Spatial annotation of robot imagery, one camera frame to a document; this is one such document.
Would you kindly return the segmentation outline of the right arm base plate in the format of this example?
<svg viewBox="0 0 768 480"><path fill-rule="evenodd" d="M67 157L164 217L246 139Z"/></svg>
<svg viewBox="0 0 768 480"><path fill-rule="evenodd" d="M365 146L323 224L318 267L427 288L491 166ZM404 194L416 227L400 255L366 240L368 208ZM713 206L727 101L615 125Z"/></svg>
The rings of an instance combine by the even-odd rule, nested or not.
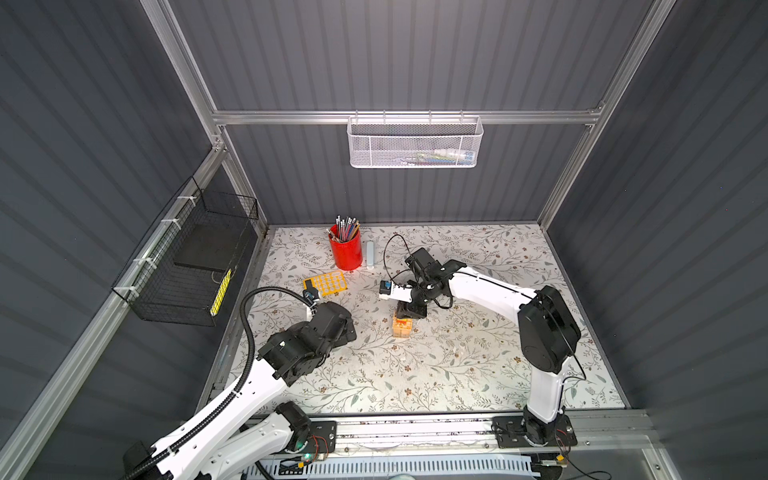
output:
<svg viewBox="0 0 768 480"><path fill-rule="evenodd" d="M491 431L500 448L573 447L578 439L569 417L558 413L549 423L524 410L520 415L496 416Z"/></svg>

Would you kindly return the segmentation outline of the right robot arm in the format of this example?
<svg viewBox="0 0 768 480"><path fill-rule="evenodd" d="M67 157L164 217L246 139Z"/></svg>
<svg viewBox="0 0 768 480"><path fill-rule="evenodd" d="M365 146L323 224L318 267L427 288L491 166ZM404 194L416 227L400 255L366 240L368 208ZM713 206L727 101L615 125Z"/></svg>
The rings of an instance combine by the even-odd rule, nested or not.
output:
<svg viewBox="0 0 768 480"><path fill-rule="evenodd" d="M441 263L420 248L406 260L413 278L405 284L394 276L380 282L379 295L396 300L407 318L424 318L428 304L440 296L449 301L478 304L518 324L520 347L531 365L530 394L523 409L527 436L542 444L542 437L557 429L564 417L564 384L576 361L581 329L559 290L512 285L458 260Z"/></svg>

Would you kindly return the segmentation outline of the picture domino block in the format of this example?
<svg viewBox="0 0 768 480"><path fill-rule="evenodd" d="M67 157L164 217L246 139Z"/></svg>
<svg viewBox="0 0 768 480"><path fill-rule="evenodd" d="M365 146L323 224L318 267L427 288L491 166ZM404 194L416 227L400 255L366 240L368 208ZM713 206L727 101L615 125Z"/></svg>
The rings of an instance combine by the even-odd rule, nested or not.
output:
<svg viewBox="0 0 768 480"><path fill-rule="evenodd" d="M392 332L395 338L409 338L413 332L413 320L395 318L393 320Z"/></svg>

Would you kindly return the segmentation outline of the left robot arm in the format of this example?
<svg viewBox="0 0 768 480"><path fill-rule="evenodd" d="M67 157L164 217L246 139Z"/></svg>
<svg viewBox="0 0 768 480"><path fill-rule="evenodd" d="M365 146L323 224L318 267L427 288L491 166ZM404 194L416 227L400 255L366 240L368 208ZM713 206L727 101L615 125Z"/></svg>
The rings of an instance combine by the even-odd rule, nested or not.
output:
<svg viewBox="0 0 768 480"><path fill-rule="evenodd" d="M259 425L240 427L263 406L312 373L331 352L357 339L351 313L319 303L310 321L269 337L249 369L173 432L157 440L125 479L229 479L249 465L306 442L309 420L280 405Z"/></svg>

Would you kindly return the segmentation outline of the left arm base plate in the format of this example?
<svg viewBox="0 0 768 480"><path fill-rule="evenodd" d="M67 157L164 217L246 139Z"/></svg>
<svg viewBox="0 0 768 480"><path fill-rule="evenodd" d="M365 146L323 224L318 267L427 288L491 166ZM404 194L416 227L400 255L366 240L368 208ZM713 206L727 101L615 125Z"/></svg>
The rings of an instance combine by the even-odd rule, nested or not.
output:
<svg viewBox="0 0 768 480"><path fill-rule="evenodd" d="M337 427L335 421L313 421L307 432L290 440L283 452L311 457L333 453L336 450Z"/></svg>

